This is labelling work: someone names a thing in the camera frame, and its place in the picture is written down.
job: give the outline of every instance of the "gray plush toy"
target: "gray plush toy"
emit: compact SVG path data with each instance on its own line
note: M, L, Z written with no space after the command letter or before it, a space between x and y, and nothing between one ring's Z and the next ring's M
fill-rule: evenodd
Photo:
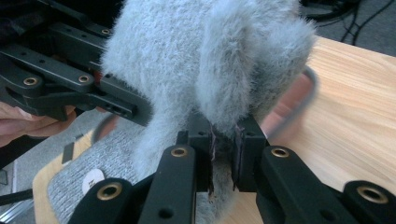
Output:
M104 73L137 89L153 107L141 127L124 119L49 184L67 222L91 169L133 184L156 171L187 117L198 110L226 136L248 113L258 122L299 75L315 42L297 0L127 0L106 43ZM230 165L214 161L215 197L197 194L196 223L219 221L233 204Z

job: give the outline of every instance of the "white sticker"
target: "white sticker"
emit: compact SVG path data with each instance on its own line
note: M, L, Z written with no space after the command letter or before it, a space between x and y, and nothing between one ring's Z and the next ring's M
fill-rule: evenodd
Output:
M105 179L105 175L99 169L90 170L82 181L82 193L85 195L90 188L93 187L97 182Z

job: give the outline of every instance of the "finger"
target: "finger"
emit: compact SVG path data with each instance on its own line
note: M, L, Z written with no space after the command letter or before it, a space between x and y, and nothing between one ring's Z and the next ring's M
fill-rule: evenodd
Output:
M8 145L12 140L17 139L21 136L23 136L23 134L21 134L21 133L1 135L0 136L0 147Z
M69 127L70 124L76 119L76 116L77 116L76 112L73 111L67 116L67 121L57 121L43 128L35 129L30 132L27 132L26 134L34 137L45 137L45 136L55 135L65 130L67 127Z
M67 106L67 115L70 115L72 112L74 112L74 107ZM10 135L15 133L25 134L44 128L55 122L58 122L58 120L49 117L41 117L39 120L0 119L0 135Z
M40 120L43 117L31 115L19 107L13 107L3 102L0 102L0 119L25 119L25 120Z

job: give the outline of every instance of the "light wood surface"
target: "light wood surface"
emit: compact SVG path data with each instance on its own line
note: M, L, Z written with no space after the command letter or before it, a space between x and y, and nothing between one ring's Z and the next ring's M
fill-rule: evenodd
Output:
M396 58L320 38L308 65L318 74L318 96L286 147L335 189L363 179L396 194ZM46 190L62 167L56 160L35 178L37 223L54 223L43 217L53 216ZM240 193L223 223L262 223L255 194Z

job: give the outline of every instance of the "black cable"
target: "black cable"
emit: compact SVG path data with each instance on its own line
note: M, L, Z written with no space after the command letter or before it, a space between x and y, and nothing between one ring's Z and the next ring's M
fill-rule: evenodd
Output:
M358 41L358 37L359 34L361 33L361 29L363 29L363 27L369 23L373 18L375 18L377 15L379 15L380 13L382 13L384 10L386 10L390 5L392 5L392 3L394 2L394 0L390 0L387 2L386 5L384 5L383 7L381 7L375 14L373 14L371 17L369 17L366 21L364 21L361 25L357 25L358 26L358 30L355 32L355 34L353 35L353 40L352 40L352 45L356 46L356 42Z
M354 34L352 34L351 30L353 28L353 26L356 24L356 19L358 18L358 12L359 12L359 7L361 5L361 2L359 2L356 7L353 10L353 18L352 18L352 22L349 24L349 27L347 28L344 18L342 17L342 21L343 21L343 25L344 25L344 29L346 29L346 32L344 33L343 37L341 38L340 42L344 43L344 41L347 38L347 35L350 34L352 36L355 36Z
M318 27L318 28L319 28L319 27L326 27L326 26L330 26L330 25L336 24L336 23L338 23L338 22L340 22L340 21L344 21L344 18L345 18L347 15L349 15L349 14L347 13L346 15L340 15L340 16L338 16L337 20L335 20L335 21L330 21L330 22L328 22L328 23L326 23L326 24L322 24L322 25L319 25L319 26L317 26L317 27Z
M10 193L7 195L0 196L0 206L17 203L20 201L33 199L33 190L27 189L16 193Z

